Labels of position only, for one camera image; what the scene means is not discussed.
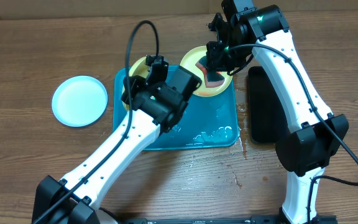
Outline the green plate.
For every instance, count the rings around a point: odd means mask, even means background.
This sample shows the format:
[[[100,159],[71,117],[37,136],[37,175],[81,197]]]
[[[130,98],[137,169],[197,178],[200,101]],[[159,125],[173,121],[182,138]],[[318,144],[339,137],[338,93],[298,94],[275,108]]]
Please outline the green plate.
[[[134,103],[134,98],[138,95],[139,92],[144,91],[146,89],[145,86],[145,78],[147,77],[147,75],[149,74],[149,66],[146,64],[146,59],[147,59],[146,55],[145,57],[142,57],[140,59],[138,59],[133,66],[129,69],[129,76],[140,76],[141,78],[143,78],[143,80],[139,79],[140,82],[137,83],[138,85],[135,86],[135,82],[131,82],[133,85],[133,89],[131,90],[131,97],[132,97],[132,103]],[[127,87],[127,82],[126,82],[126,74],[125,74],[125,69],[124,69],[124,81],[123,81],[123,88],[122,88],[122,97],[125,95],[126,96],[126,87]],[[126,111],[129,110],[129,105],[127,104],[127,102],[124,100],[122,101],[122,105],[124,107],[124,109]]]
[[[206,56],[206,46],[199,46],[195,47],[190,50],[181,60],[180,66],[184,67],[185,69],[193,72],[195,75],[199,76],[202,80],[201,86],[193,92],[194,95],[201,96],[201,97],[211,97],[216,96],[222,93],[232,82],[232,77],[228,76],[226,72],[219,72],[224,78],[224,83],[216,88],[206,88],[204,84],[204,77],[201,72],[196,67],[196,62],[201,58]]]

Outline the orange sponge with green scourer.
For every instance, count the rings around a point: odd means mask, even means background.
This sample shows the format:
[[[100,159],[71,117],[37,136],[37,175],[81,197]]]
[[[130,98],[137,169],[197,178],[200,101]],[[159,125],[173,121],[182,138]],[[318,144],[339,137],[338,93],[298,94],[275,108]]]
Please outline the orange sponge with green scourer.
[[[207,58],[206,56],[201,57],[196,62],[196,67],[201,70],[204,77],[204,84],[206,88],[216,88],[224,83],[225,78],[219,73],[214,71],[208,71],[206,68]]]

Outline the light blue round plate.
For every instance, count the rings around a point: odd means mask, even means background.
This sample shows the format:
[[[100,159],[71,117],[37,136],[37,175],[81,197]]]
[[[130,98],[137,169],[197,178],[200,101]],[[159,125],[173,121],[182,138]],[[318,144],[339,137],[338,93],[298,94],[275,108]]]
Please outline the light blue round plate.
[[[102,117],[108,105],[105,86],[91,76],[75,76],[65,80],[52,96],[51,109],[62,124],[80,128]]]

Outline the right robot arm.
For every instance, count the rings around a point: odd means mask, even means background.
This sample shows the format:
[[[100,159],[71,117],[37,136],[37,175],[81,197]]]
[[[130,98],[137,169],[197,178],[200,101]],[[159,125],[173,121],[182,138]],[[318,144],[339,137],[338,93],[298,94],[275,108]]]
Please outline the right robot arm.
[[[234,75],[256,60],[271,83],[283,110],[287,133],[275,144],[287,170],[287,189],[277,221],[336,223],[316,211],[319,182],[332,156],[343,146],[349,128],[344,115],[335,116],[313,86],[295,50],[283,12],[276,5],[259,9],[252,1],[223,1],[209,30],[207,69]]]

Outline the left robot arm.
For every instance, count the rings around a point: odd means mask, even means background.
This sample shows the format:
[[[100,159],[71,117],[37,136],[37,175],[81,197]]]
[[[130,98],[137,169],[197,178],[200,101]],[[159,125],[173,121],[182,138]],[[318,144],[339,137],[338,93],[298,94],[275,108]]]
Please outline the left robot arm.
[[[112,184],[128,165],[183,116],[201,78],[179,66],[168,76],[162,56],[148,55],[146,77],[127,73],[122,101],[127,114],[116,130],[60,180],[46,176],[37,186],[32,223],[118,223],[101,208]]]

